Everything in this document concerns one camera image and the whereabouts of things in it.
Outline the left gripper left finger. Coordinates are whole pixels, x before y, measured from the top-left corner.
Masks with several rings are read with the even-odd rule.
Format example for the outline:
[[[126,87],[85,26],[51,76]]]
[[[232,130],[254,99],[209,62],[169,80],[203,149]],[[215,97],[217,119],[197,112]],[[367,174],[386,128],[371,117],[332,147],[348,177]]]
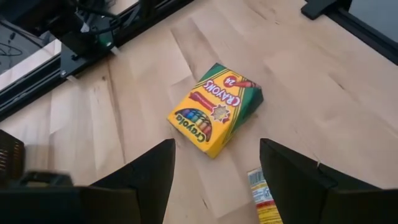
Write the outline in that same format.
[[[175,140],[166,139],[81,191],[89,224],[162,224],[175,170]]]

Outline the wide black plastic basket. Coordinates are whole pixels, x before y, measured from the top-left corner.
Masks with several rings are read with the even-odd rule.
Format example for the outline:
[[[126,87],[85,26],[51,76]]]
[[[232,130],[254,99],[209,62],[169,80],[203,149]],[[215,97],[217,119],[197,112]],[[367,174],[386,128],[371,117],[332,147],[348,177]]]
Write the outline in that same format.
[[[24,162],[24,143],[0,129],[0,189],[22,177]]]

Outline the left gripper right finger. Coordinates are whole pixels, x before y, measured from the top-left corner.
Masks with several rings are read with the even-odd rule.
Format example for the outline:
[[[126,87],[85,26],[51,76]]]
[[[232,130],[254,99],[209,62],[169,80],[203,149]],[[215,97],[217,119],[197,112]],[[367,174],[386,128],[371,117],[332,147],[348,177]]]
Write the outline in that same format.
[[[260,140],[260,162],[284,224],[351,223],[347,204],[332,200],[344,191],[376,189],[271,139]]]

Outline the Crayola crayons 24 box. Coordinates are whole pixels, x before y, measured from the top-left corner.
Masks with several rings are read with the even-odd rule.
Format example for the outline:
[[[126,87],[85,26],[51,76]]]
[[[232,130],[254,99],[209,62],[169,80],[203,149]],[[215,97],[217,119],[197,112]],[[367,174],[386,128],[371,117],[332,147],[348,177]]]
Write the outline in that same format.
[[[263,101],[257,83],[216,63],[167,120],[214,159]]]

